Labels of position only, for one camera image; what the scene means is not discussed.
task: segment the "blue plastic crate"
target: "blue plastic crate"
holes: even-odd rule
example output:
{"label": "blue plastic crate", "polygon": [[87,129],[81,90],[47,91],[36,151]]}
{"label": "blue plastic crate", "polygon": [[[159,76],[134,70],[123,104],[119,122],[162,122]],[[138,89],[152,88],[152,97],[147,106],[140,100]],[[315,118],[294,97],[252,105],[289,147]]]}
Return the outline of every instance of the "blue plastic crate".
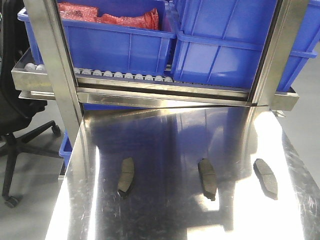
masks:
{"label": "blue plastic crate", "polygon": [[[186,35],[265,42],[276,0],[174,0]],[[311,52],[320,40],[320,0],[310,0],[293,49]]]}
{"label": "blue plastic crate", "polygon": [[263,44],[277,0],[176,0],[186,35]]}
{"label": "blue plastic crate", "polygon": [[[246,42],[191,36],[179,30],[177,12],[177,44],[172,63],[176,81],[249,89],[252,86],[263,45]],[[286,92],[316,52],[291,52],[278,91]]]}
{"label": "blue plastic crate", "polygon": [[[151,75],[164,73],[172,40],[176,38],[167,12],[168,3],[163,0],[68,0],[67,2],[98,7],[100,16],[107,13],[117,17],[136,17],[157,8],[162,31],[68,19],[63,19],[62,22],[75,67]],[[18,14],[18,19],[25,22],[36,64],[43,63],[25,9]]]}
{"label": "blue plastic crate", "polygon": [[71,153],[72,153],[71,143],[69,141],[67,132],[65,132],[60,149],[59,149],[59,155],[60,157],[63,157],[65,167],[67,167],[69,164]]}

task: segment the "stainless steel table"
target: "stainless steel table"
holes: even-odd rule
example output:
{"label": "stainless steel table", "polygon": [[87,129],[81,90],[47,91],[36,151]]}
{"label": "stainless steel table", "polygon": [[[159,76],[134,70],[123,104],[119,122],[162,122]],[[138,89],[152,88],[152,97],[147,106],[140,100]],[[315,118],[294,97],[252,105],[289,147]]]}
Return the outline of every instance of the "stainless steel table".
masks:
{"label": "stainless steel table", "polygon": [[[128,197],[122,161],[133,158]],[[198,163],[217,178],[204,196]],[[253,165],[277,180],[267,197]],[[318,240],[320,190],[266,107],[86,112],[47,240]]]}

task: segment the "stainless steel surface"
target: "stainless steel surface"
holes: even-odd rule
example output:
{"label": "stainless steel surface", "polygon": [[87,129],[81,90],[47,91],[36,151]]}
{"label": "stainless steel surface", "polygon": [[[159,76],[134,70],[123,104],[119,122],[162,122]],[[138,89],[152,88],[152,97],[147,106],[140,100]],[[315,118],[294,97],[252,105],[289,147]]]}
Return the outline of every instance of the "stainless steel surface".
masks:
{"label": "stainless steel surface", "polygon": [[291,111],[299,100],[299,95],[291,88],[290,92],[277,91],[270,108],[272,110]]}
{"label": "stainless steel surface", "polygon": [[201,84],[191,84],[182,82],[158,82],[149,80],[130,80],[117,77],[105,77],[105,76],[83,76],[77,75],[77,80],[79,86],[84,84],[89,84],[92,86],[103,86],[104,89],[109,87],[117,87],[117,89],[122,91],[127,91],[128,89],[134,89],[135,92],[145,92],[146,90],[152,91],[152,93],[157,93],[160,91],[166,91],[168,94],[181,94],[192,95],[210,95],[211,98],[216,96],[216,98],[237,98],[246,99],[249,95],[248,89],[235,88],[235,87],[222,87],[222,86],[210,86]]}
{"label": "stainless steel surface", "polygon": [[249,101],[271,106],[309,0],[278,0]]}
{"label": "stainless steel surface", "polygon": [[20,99],[36,99],[36,100],[56,100],[53,92],[44,91],[21,91]]}
{"label": "stainless steel surface", "polygon": [[73,145],[82,120],[73,70],[56,0],[23,0],[63,123]]}
{"label": "stainless steel surface", "polygon": [[[135,182],[117,194],[122,160]],[[216,201],[204,197],[208,158]],[[278,200],[253,171],[272,169]],[[268,107],[86,112],[47,240],[318,240],[320,190]]]}
{"label": "stainless steel surface", "polygon": [[25,70],[27,63],[33,63],[34,59],[30,48],[17,62],[11,70],[12,78],[14,81],[15,89],[22,91],[39,91],[53,93],[51,82],[46,72],[33,71],[28,72]]}
{"label": "stainless steel surface", "polygon": [[194,106],[249,106],[246,101],[144,93],[135,91],[119,91],[98,88],[77,88],[81,103],[122,105],[142,108],[176,108]]}

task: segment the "storage rack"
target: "storage rack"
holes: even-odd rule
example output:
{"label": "storage rack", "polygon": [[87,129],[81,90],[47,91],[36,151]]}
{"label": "storage rack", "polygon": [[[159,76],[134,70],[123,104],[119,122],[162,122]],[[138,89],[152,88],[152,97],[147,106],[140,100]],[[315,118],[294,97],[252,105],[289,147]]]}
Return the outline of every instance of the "storage rack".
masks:
{"label": "storage rack", "polygon": [[56,0],[23,0],[46,72],[27,72],[27,51],[12,70],[20,97],[56,100],[71,144],[83,117],[82,103],[141,108],[269,106],[290,111],[298,94],[276,92],[309,0],[278,0],[251,89],[178,82],[137,81],[75,74]]}

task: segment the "red plastic bag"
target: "red plastic bag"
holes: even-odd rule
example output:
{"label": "red plastic bag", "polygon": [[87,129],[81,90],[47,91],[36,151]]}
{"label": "red plastic bag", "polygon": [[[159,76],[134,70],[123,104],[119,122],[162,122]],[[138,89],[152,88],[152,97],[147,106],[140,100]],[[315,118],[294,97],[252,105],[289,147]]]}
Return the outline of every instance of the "red plastic bag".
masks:
{"label": "red plastic bag", "polygon": [[159,15],[156,8],[146,12],[142,16],[129,17],[129,16],[112,16],[110,14],[103,14],[102,17],[96,17],[97,23],[115,24],[126,27],[135,27],[142,29],[159,30]]}
{"label": "red plastic bag", "polygon": [[58,6],[60,15],[64,19],[159,30],[159,15],[156,8],[146,12],[142,16],[136,17],[117,17],[107,13],[103,14],[102,17],[98,17],[99,9],[94,6],[85,6],[69,2],[58,3]]}
{"label": "red plastic bag", "polygon": [[95,22],[99,9],[94,6],[85,6],[70,2],[58,3],[60,15],[64,19]]}

